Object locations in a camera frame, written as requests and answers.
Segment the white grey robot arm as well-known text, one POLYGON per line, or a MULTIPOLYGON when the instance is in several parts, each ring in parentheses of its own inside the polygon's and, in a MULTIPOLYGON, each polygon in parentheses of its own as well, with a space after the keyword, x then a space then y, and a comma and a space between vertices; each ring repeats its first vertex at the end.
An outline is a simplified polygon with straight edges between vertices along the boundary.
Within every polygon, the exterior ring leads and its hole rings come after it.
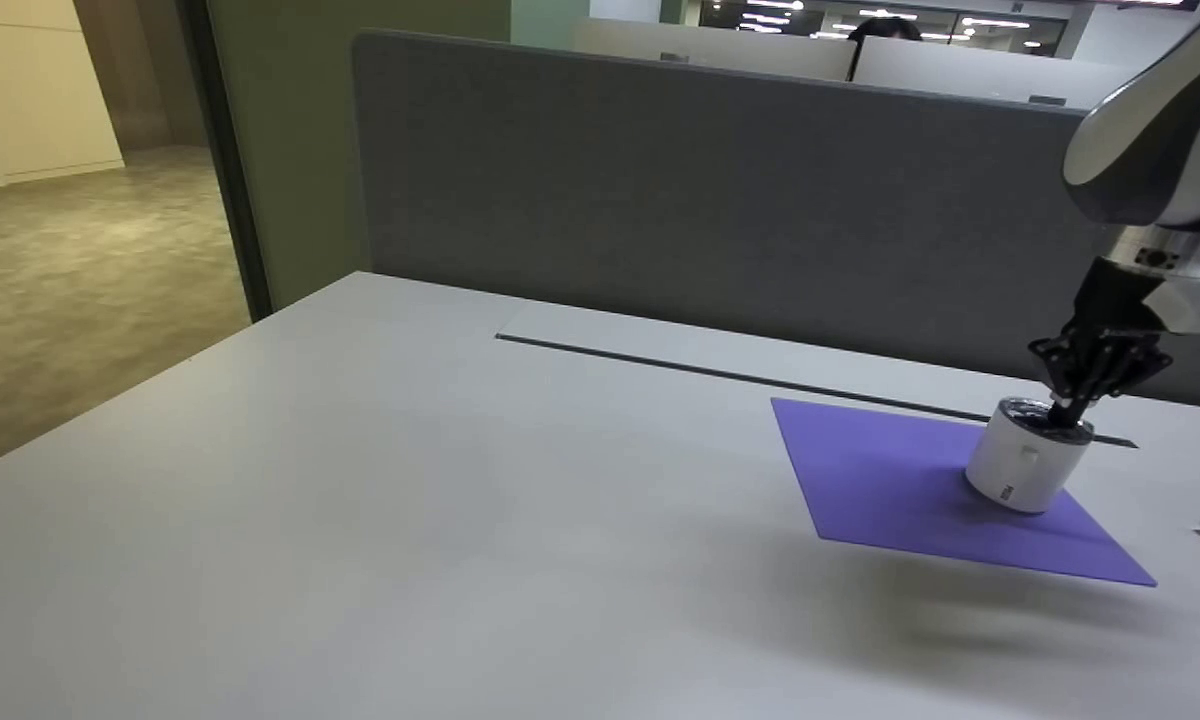
POLYGON ((1118 243, 1065 328, 1029 342, 1051 393, 1046 429, 1166 370, 1166 337, 1200 337, 1200 24, 1076 125, 1065 189, 1118 243))

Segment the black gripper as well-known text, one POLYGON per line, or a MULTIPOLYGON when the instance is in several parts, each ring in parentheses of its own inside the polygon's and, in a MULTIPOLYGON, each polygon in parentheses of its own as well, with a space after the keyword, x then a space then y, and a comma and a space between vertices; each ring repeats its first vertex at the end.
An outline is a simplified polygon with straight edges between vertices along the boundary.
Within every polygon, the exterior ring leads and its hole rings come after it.
POLYGON ((1101 395, 1123 395, 1166 370, 1166 321, 1148 308, 1161 274, 1092 260, 1061 339, 1031 339, 1029 353, 1051 393, 1048 429, 1076 429, 1101 395))

